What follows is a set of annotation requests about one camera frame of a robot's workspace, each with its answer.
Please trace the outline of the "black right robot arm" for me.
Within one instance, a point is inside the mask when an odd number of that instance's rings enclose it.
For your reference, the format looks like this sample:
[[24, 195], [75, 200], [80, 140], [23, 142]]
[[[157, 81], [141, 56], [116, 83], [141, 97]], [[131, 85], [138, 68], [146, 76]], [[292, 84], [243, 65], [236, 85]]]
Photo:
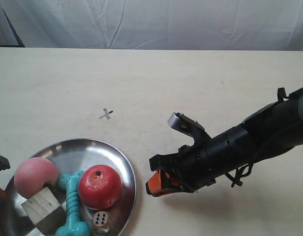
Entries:
[[150, 158], [153, 176], [146, 183], [147, 194], [193, 193], [215, 184], [220, 176], [242, 186], [242, 178], [251, 174], [256, 163], [303, 145], [303, 88], [290, 94], [279, 88], [274, 103], [215, 137], [181, 113], [173, 113], [168, 123], [194, 143]]

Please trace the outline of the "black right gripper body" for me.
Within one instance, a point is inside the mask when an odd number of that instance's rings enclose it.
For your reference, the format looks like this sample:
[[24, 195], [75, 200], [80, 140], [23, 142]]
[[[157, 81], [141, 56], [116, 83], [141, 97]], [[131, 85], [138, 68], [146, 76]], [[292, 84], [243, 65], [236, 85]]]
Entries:
[[179, 148], [175, 174], [188, 193], [216, 182], [225, 175], [233, 186], [251, 173], [251, 162], [260, 149], [258, 139], [243, 124], [232, 127], [210, 141]]

